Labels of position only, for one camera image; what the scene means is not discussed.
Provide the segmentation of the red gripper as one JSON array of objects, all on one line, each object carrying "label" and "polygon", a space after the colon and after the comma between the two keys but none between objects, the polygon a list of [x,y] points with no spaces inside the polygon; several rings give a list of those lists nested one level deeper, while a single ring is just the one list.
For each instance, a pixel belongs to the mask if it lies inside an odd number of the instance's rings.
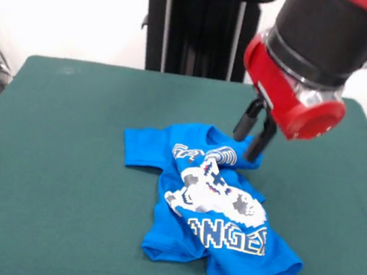
[{"label": "red gripper", "polygon": [[[288,140],[310,140],[336,127],[346,113],[339,90],[310,88],[278,66],[266,44],[273,34],[271,29],[256,34],[243,56],[246,72],[271,113],[263,122],[263,131],[244,153],[244,158],[250,163],[257,160],[278,128]],[[263,107],[263,102],[257,98],[249,104],[233,130],[234,141],[246,139]]]}]

